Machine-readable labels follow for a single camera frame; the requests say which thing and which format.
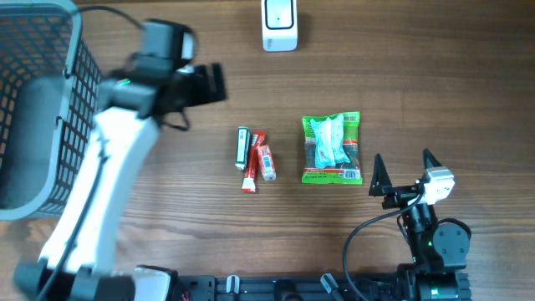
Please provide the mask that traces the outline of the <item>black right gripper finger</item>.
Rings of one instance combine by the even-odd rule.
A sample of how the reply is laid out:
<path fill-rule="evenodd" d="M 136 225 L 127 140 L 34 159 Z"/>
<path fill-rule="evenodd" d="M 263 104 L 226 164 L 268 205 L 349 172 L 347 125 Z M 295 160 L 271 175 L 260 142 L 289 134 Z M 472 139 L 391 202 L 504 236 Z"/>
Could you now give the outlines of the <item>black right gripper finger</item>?
<path fill-rule="evenodd" d="M 442 167 L 442 164 L 435 158 L 428 148 L 423 150 L 423 162 L 426 170 Z"/>
<path fill-rule="evenodd" d="M 374 157 L 374 170 L 369 187 L 370 196 L 386 196 L 392 192 L 393 186 L 381 154 Z"/>

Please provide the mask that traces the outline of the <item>green snack bag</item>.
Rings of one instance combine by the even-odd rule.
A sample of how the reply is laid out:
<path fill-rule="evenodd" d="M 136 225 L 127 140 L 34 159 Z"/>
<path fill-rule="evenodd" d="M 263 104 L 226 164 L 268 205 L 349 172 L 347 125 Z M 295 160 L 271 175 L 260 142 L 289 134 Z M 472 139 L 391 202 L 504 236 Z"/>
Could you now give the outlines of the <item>green snack bag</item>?
<path fill-rule="evenodd" d="M 316 143 L 310 120 L 324 120 L 326 117 L 335 117 L 336 115 L 344 116 L 343 148 L 350 159 L 350 163 L 342 163 L 320 169 L 315 166 Z M 363 183 L 359 162 L 359 122 L 359 112 L 344 112 L 326 116 L 304 116 L 302 118 L 305 151 L 303 184 L 360 185 Z"/>

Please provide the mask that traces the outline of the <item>green white gum pack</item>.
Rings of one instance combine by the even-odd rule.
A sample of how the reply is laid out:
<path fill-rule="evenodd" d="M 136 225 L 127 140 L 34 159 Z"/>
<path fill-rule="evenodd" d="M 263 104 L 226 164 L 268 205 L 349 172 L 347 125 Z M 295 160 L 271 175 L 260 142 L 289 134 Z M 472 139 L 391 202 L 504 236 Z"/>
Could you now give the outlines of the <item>green white gum pack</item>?
<path fill-rule="evenodd" d="M 240 126 L 237 131 L 237 155 L 235 160 L 235 166 L 239 171 L 245 171 L 247 168 L 250 139 L 250 130 L 245 126 Z"/>

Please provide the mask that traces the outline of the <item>red white candy pack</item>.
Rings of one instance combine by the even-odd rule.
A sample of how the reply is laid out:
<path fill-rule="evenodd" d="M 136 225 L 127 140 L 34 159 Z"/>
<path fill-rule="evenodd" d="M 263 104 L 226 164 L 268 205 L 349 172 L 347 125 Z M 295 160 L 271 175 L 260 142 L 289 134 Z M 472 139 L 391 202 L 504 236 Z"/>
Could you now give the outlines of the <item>red white candy pack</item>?
<path fill-rule="evenodd" d="M 258 161 L 262 178 L 265 181 L 275 181 L 277 174 L 273 162 L 273 155 L 268 145 L 260 145 L 257 148 Z"/>

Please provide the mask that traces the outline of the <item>red stick packet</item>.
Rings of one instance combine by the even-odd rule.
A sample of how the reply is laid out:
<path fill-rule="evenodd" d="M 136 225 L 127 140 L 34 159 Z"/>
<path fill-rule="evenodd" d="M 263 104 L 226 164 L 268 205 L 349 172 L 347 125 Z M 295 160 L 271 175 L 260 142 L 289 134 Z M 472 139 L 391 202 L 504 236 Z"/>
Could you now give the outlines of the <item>red stick packet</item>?
<path fill-rule="evenodd" d="M 252 141 L 250 145 L 247 169 L 242 183 L 242 192 L 256 193 L 256 179 L 258 169 L 257 148 L 262 145 L 266 139 L 266 133 L 263 131 L 255 131 L 252 134 Z"/>

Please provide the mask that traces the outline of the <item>white teal wipes packet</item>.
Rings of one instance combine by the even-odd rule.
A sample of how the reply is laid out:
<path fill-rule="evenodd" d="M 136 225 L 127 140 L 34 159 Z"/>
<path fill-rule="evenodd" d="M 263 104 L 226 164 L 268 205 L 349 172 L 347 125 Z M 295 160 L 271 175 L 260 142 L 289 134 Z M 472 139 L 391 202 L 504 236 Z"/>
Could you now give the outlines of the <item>white teal wipes packet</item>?
<path fill-rule="evenodd" d="M 337 164 L 350 163 L 344 144 L 344 116 L 326 117 L 324 120 L 311 119 L 316 150 L 315 166 L 323 169 Z"/>

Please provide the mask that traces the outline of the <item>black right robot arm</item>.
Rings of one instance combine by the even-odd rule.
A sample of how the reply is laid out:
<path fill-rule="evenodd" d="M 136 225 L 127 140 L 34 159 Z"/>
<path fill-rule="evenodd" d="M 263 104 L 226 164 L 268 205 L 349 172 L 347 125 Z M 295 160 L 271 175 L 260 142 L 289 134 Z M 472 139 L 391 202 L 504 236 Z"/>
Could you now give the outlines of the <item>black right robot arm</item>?
<path fill-rule="evenodd" d="M 374 158 L 369 194 L 384 198 L 384 209 L 400 209 L 398 227 L 413 263 L 395 273 L 394 300 L 470 300 L 466 268 L 471 229 L 455 218 L 440 219 L 434 205 L 452 192 L 455 177 L 432 153 L 423 150 L 424 173 L 414 184 L 394 186 L 381 155 Z"/>

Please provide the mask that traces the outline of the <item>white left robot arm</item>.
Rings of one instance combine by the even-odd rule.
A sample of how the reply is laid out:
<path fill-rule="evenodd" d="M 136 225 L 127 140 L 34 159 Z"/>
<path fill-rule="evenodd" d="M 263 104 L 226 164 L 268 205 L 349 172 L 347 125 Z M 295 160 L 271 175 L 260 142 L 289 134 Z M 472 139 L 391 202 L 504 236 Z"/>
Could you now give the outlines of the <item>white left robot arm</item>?
<path fill-rule="evenodd" d="M 177 299 L 183 289 L 174 270 L 114 270 L 117 228 L 165 116 L 227 97 L 222 66 L 117 69 L 99 89 L 104 110 L 94 117 L 64 213 L 38 261 L 17 265 L 14 284 L 29 300 Z"/>

